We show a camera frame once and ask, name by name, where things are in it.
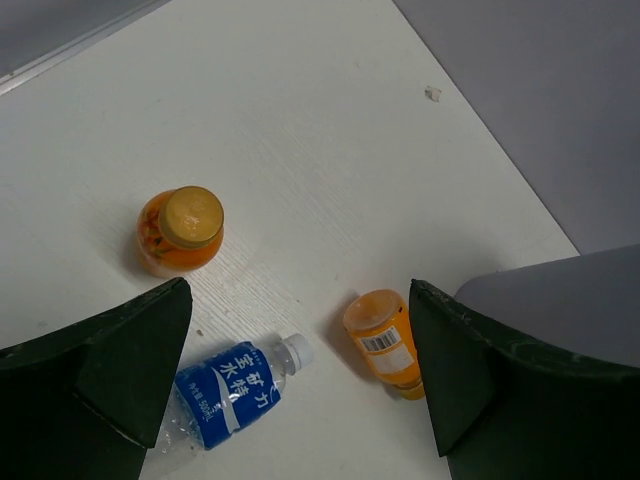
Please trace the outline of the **blue label water bottle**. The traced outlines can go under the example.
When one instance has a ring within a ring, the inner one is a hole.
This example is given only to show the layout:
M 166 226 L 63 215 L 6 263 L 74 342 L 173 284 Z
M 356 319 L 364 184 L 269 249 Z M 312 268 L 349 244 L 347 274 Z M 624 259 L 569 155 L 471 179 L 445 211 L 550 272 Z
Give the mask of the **blue label water bottle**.
M 293 334 L 240 342 L 178 371 L 140 477 L 160 479 L 255 423 L 280 402 L 287 379 L 312 360 L 306 338 Z

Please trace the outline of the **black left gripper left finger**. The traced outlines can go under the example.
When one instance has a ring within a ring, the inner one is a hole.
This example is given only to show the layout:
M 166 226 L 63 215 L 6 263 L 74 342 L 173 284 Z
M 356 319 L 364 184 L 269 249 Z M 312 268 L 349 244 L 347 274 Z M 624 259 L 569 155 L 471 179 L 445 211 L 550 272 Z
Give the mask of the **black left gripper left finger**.
M 4 479 L 136 479 L 192 316 L 180 277 L 1 352 Z

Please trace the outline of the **orange juice bottle gold cap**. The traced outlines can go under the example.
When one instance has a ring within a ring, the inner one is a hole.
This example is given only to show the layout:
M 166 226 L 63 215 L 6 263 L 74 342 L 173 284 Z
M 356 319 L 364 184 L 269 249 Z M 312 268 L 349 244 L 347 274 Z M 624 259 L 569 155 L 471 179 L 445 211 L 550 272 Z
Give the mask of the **orange juice bottle gold cap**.
M 222 203 L 200 186 L 164 191 L 140 211 L 136 246 L 141 264 L 157 277 L 175 277 L 208 264 L 224 238 Z

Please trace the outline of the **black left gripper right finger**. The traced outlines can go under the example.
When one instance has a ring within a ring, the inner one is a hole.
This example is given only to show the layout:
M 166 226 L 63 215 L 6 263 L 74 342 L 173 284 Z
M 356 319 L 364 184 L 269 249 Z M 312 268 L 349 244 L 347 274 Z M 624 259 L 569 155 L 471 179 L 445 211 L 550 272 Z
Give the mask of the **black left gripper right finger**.
M 639 371 L 552 346 L 413 280 L 409 318 L 455 479 L 635 479 Z

